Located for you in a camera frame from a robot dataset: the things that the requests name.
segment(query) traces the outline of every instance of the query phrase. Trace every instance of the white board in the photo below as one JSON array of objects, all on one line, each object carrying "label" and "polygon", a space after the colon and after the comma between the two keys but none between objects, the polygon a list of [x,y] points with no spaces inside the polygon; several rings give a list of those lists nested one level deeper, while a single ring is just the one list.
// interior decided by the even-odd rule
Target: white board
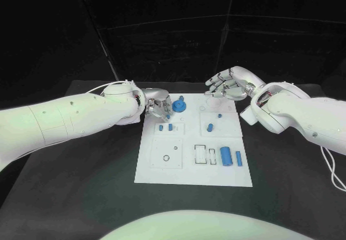
[{"label": "white board", "polygon": [[[168,123],[145,115],[134,182],[252,187],[235,102],[201,93],[173,93],[171,102],[180,95],[186,110],[173,113]],[[204,153],[203,147],[194,149],[194,145],[204,146]],[[222,165],[222,147],[230,148],[232,166]],[[242,166],[238,166],[236,151]]]}]

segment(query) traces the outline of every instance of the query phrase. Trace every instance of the black background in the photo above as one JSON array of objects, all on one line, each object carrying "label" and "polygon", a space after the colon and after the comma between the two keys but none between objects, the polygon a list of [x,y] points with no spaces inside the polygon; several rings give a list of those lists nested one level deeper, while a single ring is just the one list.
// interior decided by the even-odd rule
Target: black background
[{"label": "black background", "polygon": [[[0,109],[62,97],[72,80],[115,80],[108,60],[121,80],[204,82],[242,66],[346,99],[343,1],[5,1],[0,16]],[[0,174],[1,199],[24,162]]]}]

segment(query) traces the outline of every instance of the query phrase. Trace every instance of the blue object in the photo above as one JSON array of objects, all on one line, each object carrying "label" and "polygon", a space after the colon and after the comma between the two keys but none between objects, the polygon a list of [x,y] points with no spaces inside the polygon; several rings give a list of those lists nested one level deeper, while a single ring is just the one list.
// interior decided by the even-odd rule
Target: blue object
[{"label": "blue object", "polygon": [[223,166],[233,165],[229,147],[223,146],[219,149],[219,151],[220,151],[222,165]]},{"label": "blue object", "polygon": [[183,96],[180,96],[178,100],[173,102],[171,108],[176,113],[181,113],[186,110],[186,102]]},{"label": "blue object", "polygon": [[213,124],[209,123],[206,131],[210,132],[213,130]]},{"label": "blue object", "polygon": [[242,163],[242,156],[240,156],[240,152],[239,152],[239,151],[236,151],[236,152],[235,152],[235,155],[236,155],[236,162],[238,162],[238,166],[240,167],[240,166],[243,165],[243,163]]}]

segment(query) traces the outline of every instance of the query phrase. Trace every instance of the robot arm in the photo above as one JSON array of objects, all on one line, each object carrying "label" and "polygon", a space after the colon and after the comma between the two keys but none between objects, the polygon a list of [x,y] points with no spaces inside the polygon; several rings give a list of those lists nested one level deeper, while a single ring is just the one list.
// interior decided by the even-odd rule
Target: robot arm
[{"label": "robot arm", "polygon": [[250,104],[240,117],[256,122],[275,134],[294,127],[314,144],[346,155],[346,102],[327,97],[310,98],[287,82],[265,84],[245,68],[235,66],[217,73],[204,83],[204,93],[238,101],[249,96]]},{"label": "robot arm", "polygon": [[147,114],[167,121],[171,100],[165,90],[139,89],[128,81],[106,85],[102,95],[89,93],[92,89],[88,93],[0,111],[0,171],[11,161],[41,148],[114,125],[138,123],[144,109]]}]

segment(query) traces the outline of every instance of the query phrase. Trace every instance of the table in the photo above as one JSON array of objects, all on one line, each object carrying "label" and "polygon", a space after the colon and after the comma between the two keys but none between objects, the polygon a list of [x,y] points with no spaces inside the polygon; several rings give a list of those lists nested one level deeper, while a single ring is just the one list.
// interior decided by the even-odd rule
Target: table
[{"label": "table", "polygon": [[[73,81],[66,96],[103,81]],[[203,83],[138,82],[139,88],[201,93]],[[323,96],[318,85],[300,88]],[[249,104],[236,102],[236,110]],[[95,240],[151,214],[209,210],[274,223],[318,240],[346,239],[346,193],[330,181],[320,147],[294,128],[281,134],[240,119],[253,187],[134,183],[141,122],[72,139],[36,151],[0,209],[0,239]],[[333,153],[346,182],[346,157]]]}]

